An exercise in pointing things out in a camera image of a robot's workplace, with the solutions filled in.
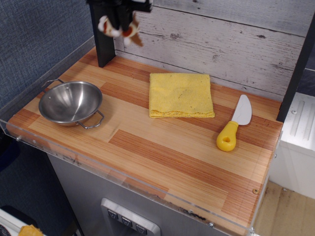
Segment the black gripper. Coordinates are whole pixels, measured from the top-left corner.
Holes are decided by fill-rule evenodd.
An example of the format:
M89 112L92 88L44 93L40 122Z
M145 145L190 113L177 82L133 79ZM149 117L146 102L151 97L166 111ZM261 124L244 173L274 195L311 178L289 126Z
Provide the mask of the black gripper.
M113 27L122 26L127 31L133 21L133 11L151 12L152 4L149 0L143 2L135 0L87 0L86 3L107 8L107 16ZM120 14L119 7L125 8Z

